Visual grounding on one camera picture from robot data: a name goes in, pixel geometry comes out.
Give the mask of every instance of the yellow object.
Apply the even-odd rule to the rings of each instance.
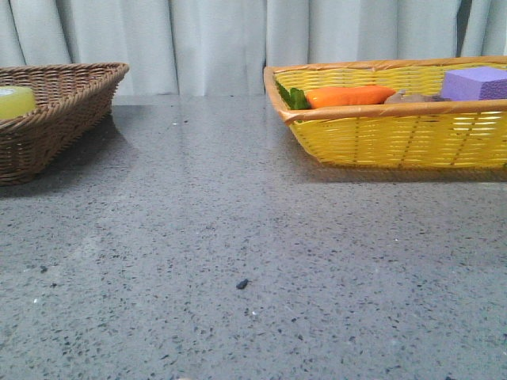
[[[504,169],[507,100],[348,105],[291,110],[286,89],[376,84],[413,93],[440,92],[447,70],[492,66],[507,57],[362,61],[268,66],[265,84],[273,107],[306,152],[322,163],[403,169]]]
[[[13,119],[35,108],[35,97],[29,87],[0,86],[0,119]]]

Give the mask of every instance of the green vegetable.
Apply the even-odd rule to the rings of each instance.
[[[309,109],[309,108],[311,108],[303,90],[296,89],[296,88],[292,87],[289,92],[279,82],[276,82],[276,87],[278,88],[278,92],[282,96],[282,99],[284,99],[285,103],[287,103],[287,105],[290,109]]]

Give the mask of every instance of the black speck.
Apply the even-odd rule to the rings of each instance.
[[[236,285],[236,288],[239,290],[245,289],[247,284],[248,284],[248,279],[244,279],[242,282],[240,282],[240,283],[238,283],[238,285]]]

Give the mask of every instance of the table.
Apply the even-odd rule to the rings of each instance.
[[[264,96],[118,98],[0,188],[0,378],[507,378],[506,177],[323,166]]]

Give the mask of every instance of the woven pattern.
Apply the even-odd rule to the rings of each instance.
[[[444,73],[466,67],[507,70],[507,57],[367,61],[266,67],[274,108],[306,152],[320,162],[385,168],[503,168],[507,163],[507,100],[379,104],[292,111],[286,88],[377,84],[407,94],[440,92]]]
[[[0,185],[33,179],[111,111],[125,63],[0,68],[0,86],[29,86],[37,109],[0,120]]]

